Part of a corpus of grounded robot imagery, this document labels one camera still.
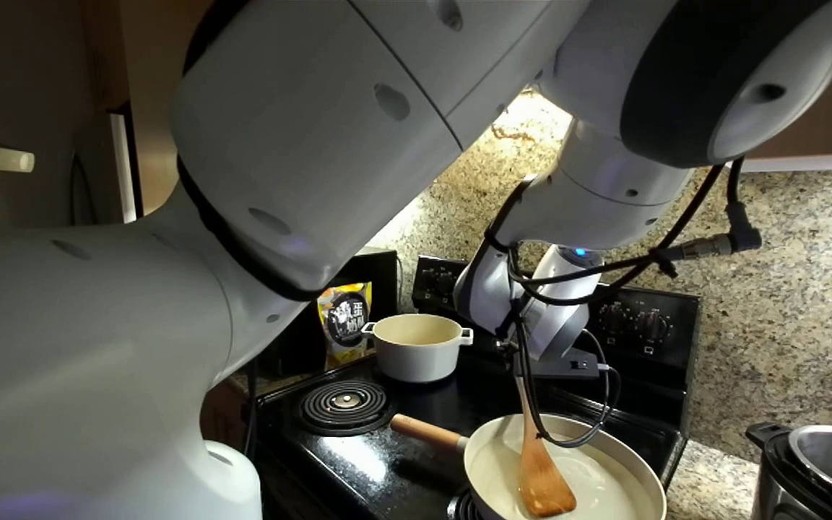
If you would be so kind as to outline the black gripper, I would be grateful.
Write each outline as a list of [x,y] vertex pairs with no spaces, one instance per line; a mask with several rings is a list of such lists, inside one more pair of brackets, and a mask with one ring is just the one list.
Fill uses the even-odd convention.
[[510,374],[519,380],[593,381],[601,377],[594,352],[570,349],[567,355],[535,358],[531,349],[519,338],[506,338],[502,349],[506,349],[506,361],[509,361]]

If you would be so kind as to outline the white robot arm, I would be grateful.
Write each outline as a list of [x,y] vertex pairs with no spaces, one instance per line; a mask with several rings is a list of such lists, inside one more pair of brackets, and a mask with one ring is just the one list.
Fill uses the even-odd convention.
[[178,188],[132,225],[0,234],[0,520],[263,520],[259,476],[198,432],[206,394],[523,91],[571,120],[460,283],[486,331],[539,331],[523,241],[610,253],[690,170],[832,82],[832,0],[239,0],[194,39]]

